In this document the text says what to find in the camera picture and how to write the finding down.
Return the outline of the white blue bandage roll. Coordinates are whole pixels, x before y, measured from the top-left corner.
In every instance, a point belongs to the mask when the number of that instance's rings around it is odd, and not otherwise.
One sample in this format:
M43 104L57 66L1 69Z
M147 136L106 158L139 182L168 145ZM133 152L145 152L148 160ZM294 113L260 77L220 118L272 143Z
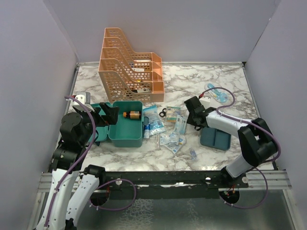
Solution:
M148 139L150 137L150 122L148 117L144 117L143 121L143 138Z

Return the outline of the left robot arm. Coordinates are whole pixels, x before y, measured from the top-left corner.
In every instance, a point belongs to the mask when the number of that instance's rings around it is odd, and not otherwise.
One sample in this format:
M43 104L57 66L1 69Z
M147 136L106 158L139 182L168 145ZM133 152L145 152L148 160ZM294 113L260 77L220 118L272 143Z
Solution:
M45 209L36 229L74 230L79 217L95 189L106 183L103 167L89 166L80 186L73 186L81 171L85 155L95 142L97 127L115 125L118 107L100 103L97 107L74 106L61 120L61 139L53 153L52 179Z

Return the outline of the amber medicine bottle orange cap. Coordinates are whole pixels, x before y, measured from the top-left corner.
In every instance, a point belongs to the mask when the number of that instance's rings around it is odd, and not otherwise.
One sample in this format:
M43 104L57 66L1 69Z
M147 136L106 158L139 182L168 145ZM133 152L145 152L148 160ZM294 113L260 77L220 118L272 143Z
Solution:
M123 117L128 119L141 119L141 112L140 111L129 111L123 112Z

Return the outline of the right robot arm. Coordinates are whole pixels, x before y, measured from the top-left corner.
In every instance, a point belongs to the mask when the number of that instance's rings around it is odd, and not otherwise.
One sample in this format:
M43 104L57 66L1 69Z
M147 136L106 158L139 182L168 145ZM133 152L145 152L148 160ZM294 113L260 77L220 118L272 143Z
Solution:
M206 109L196 96L184 104L189 112L188 124L221 130L239 139L241 155L221 169L223 186L232 187L242 174L265 163L275 153L281 153L280 144L262 118L242 119L222 113L217 108Z

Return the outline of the teal plastic medicine box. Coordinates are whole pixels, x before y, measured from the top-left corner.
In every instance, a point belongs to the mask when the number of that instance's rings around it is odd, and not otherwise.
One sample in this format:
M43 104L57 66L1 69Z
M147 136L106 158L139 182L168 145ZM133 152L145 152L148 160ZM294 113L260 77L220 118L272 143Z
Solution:
M115 125L97 127L94 143L99 145L107 139L117 148L138 148L143 140L143 116L140 119L124 118L124 112L142 112L143 104L140 101L117 101L106 103L110 107L118 107L118 121Z

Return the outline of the clear blue gauze packet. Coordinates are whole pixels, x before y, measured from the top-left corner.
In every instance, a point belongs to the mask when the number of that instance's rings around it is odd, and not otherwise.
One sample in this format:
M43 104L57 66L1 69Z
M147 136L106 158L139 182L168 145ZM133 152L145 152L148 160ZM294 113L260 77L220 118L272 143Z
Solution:
M150 136L166 131L164 123L161 121L158 114L157 105L144 108L143 114L145 117L149 118Z

